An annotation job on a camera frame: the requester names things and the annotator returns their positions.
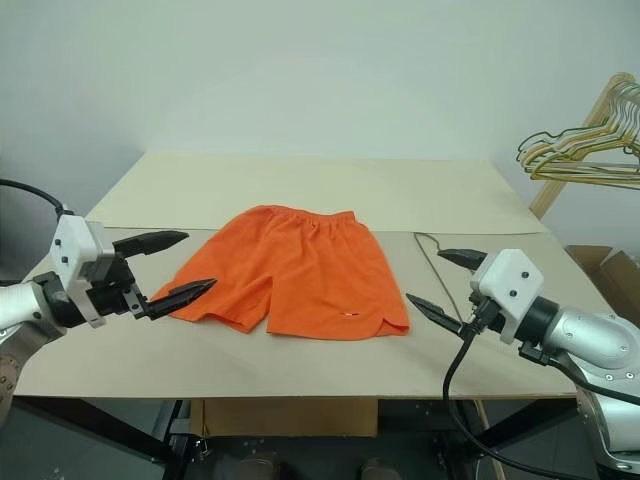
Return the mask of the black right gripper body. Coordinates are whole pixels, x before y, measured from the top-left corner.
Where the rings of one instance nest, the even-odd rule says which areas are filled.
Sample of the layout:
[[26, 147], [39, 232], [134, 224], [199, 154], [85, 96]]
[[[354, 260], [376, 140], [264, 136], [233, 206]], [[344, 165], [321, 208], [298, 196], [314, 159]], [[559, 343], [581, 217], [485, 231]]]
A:
[[473, 305], [471, 328], [477, 334], [489, 329], [502, 332], [502, 313], [500, 305], [488, 296], [472, 292], [469, 300]]

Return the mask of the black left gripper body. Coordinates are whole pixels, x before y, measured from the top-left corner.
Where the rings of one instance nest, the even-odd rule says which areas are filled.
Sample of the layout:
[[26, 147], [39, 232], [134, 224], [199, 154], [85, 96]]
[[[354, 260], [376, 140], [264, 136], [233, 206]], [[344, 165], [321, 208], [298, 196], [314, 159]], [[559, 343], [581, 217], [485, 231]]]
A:
[[129, 312], [136, 319], [147, 315], [146, 297], [122, 253], [115, 252], [114, 255], [86, 262], [82, 274], [90, 284], [87, 295], [99, 315]]

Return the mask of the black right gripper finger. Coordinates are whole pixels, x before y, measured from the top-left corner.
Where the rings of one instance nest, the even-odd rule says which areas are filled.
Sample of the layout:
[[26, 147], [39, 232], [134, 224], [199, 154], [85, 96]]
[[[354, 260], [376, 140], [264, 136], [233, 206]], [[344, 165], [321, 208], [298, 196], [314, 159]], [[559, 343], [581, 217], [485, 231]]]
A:
[[441, 249], [437, 255], [449, 262], [454, 263], [470, 271], [477, 271], [482, 262], [486, 259], [487, 254], [474, 249]]
[[469, 337], [472, 334], [471, 329], [466, 323], [455, 320], [446, 314], [441, 307], [410, 293], [406, 293], [405, 296], [424, 317], [439, 327], [458, 337]]

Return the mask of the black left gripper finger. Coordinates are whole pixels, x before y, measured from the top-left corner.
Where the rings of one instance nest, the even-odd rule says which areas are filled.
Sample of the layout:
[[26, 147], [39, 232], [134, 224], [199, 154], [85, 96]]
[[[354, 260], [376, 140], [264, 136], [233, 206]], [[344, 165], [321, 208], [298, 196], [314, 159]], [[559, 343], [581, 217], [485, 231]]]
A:
[[143, 317], [147, 317], [150, 320], [156, 320], [185, 308], [207, 293], [216, 284], [216, 282], [216, 279], [193, 281], [172, 289], [165, 297], [150, 302], [144, 302]]
[[115, 258], [126, 259], [136, 255], [152, 255], [171, 248], [187, 239], [189, 234], [177, 230], [143, 233], [113, 243]]

